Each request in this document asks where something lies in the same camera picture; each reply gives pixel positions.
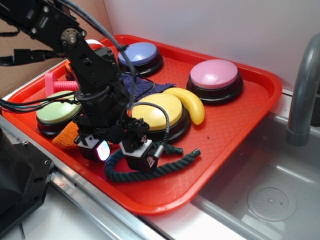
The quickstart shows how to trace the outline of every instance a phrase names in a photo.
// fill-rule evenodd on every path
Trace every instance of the orange cloth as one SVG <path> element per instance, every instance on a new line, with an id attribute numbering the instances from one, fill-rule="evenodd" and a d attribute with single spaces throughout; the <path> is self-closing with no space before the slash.
<path id="1" fill-rule="evenodd" d="M 67 126 L 52 140 L 52 144 L 60 149 L 76 149 L 78 145 L 74 140 L 78 136 L 78 126 L 73 121 L 69 122 Z"/>

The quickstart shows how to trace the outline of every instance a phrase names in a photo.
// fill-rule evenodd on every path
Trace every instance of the led light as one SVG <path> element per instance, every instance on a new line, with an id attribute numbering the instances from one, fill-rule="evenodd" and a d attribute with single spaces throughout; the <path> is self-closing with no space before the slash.
<path id="1" fill-rule="evenodd" d="M 110 147 L 106 141 L 102 141 L 96 148 L 96 153 L 101 161 L 105 161 L 110 156 Z"/>

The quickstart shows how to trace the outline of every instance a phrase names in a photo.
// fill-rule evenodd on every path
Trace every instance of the drain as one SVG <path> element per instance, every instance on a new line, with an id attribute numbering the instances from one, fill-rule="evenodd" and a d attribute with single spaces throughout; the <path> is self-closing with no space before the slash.
<path id="1" fill-rule="evenodd" d="M 247 197 L 250 209 L 261 219 L 277 222 L 290 218 L 297 199 L 284 185 L 268 181 L 254 186 Z"/>

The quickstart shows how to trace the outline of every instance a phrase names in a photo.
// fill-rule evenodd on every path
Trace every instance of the cardboard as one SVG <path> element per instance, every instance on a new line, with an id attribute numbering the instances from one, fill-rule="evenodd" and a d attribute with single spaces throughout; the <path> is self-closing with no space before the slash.
<path id="1" fill-rule="evenodd" d="M 105 9 L 103 0 L 86 1 L 74 0 L 74 3 L 85 9 L 90 15 L 98 20 L 109 32 L 111 26 Z M 76 14 L 71 13 L 77 18 L 80 26 L 87 31 L 86 39 L 100 40 L 103 36 L 80 19 Z M 13 26 L 8 25 L 0 20 L 0 32 L 15 32 Z M 0 37 L 0 56 L 12 56 L 14 49 L 31 49 L 31 50 L 51 50 L 46 45 L 37 40 L 31 39 L 28 35 L 20 32 L 15 37 Z M 46 70 L 61 62 L 61 58 L 49 59 L 43 62 L 26 64 L 21 66 L 0 66 L 0 98 L 8 95 L 15 89 L 19 88 L 28 81 L 39 76 Z"/>

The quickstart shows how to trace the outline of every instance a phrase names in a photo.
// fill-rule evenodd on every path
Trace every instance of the sink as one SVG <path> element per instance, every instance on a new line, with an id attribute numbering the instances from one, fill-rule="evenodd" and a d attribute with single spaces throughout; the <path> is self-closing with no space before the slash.
<path id="1" fill-rule="evenodd" d="M 287 123 L 268 113 L 192 203 L 246 239 L 319 239 L 320 130 L 295 147 Z"/>

